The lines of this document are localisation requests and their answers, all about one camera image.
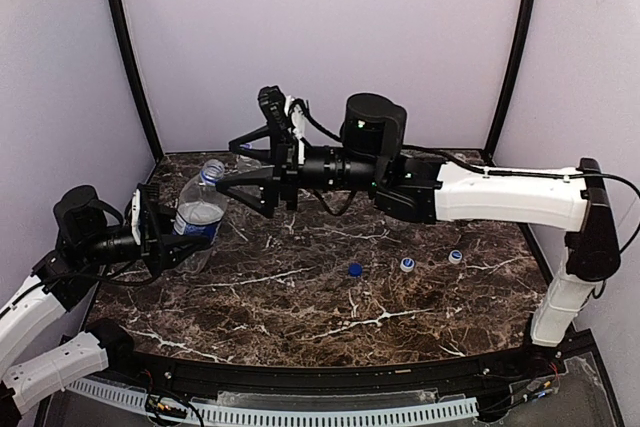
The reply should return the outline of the pepsi label bottle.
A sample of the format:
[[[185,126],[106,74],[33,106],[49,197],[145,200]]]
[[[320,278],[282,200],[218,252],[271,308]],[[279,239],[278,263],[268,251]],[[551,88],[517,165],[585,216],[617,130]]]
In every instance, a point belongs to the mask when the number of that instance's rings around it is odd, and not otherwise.
[[[207,238],[207,245],[181,264],[180,268],[185,273],[201,272],[212,255],[217,232],[228,206],[227,197],[217,190],[217,183],[223,179],[224,173],[224,163],[210,159],[180,192],[174,233]]]

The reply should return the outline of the solid blue bottle cap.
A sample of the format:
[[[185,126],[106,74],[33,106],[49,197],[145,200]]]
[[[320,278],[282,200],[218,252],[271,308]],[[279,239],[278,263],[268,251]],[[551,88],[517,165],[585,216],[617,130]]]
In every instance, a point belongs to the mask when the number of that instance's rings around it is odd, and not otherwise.
[[[348,274],[351,277],[360,277],[363,274],[363,266],[360,263],[351,263],[348,267]]]

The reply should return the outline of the white blue bottle cap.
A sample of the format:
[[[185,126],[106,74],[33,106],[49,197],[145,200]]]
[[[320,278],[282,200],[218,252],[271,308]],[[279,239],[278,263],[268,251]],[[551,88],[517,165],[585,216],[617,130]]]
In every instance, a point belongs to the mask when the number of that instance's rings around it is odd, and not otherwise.
[[[459,264],[462,261],[463,255],[459,250],[452,250],[449,253],[448,260],[452,264]]]

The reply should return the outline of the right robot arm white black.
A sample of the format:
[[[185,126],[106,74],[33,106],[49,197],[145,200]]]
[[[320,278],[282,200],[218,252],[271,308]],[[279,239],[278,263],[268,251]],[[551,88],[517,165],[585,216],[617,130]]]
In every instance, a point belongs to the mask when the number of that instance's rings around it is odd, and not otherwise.
[[[314,146],[305,134],[312,121],[305,101],[272,86],[261,89],[258,105],[265,125],[229,148],[243,156],[248,142],[267,139],[267,149],[252,152],[260,166],[218,189],[265,217],[280,203],[295,209],[301,190],[348,191],[366,193],[379,211],[408,223],[490,220],[562,230],[562,264],[531,321],[536,346],[559,345],[591,290],[620,267],[606,178],[592,158],[575,168],[502,169],[408,147],[406,110],[374,93],[347,99],[337,145]]]

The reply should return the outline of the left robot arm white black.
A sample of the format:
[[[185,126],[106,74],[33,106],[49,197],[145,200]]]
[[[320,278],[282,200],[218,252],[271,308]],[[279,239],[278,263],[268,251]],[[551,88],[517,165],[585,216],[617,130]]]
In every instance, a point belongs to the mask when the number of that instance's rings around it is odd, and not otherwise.
[[[53,208],[56,244],[1,309],[1,423],[16,426],[41,400],[88,375],[129,372],[134,341],[116,322],[100,319],[70,340],[29,361],[18,359],[41,332],[71,312],[98,284],[122,285],[107,268],[141,261],[153,283],[204,249],[203,235],[175,235],[175,212],[157,189],[140,184],[120,213],[91,185],[72,188]]]

